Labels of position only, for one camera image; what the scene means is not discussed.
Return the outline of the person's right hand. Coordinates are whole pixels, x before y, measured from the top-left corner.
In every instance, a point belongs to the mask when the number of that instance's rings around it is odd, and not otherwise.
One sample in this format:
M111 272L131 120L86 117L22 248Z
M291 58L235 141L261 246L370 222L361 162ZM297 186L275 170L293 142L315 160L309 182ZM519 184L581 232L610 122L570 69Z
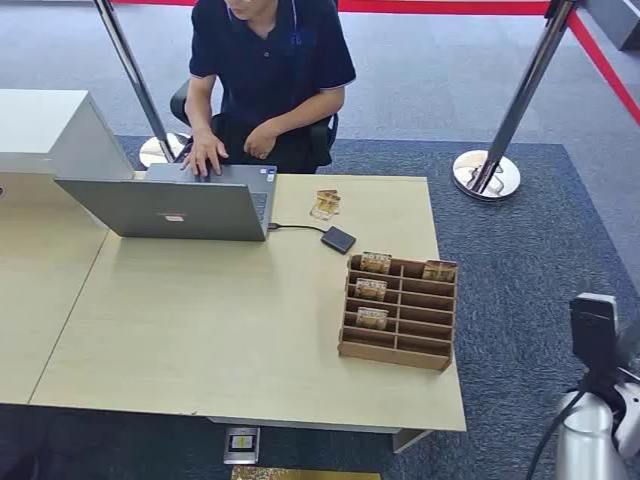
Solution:
M189 169L195 176L206 177L211 170L220 175L220 161L228 158L225 145L211 129L196 129L193 131L192 148L182 162L181 169Z

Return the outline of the person's left hand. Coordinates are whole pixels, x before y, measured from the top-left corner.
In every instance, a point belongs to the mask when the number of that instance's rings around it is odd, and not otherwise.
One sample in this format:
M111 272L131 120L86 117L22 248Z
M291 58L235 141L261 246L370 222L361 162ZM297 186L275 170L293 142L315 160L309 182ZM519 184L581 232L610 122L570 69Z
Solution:
M254 158L265 160L274 148L278 136L278 129L270 121L260 124L245 140L244 151Z

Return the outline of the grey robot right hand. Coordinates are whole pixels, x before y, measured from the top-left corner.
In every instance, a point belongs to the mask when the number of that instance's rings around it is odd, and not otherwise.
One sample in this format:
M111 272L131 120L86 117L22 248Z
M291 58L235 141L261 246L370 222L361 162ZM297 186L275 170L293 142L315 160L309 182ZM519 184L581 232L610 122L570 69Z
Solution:
M639 376L639 318L629 322L617 343L618 367Z

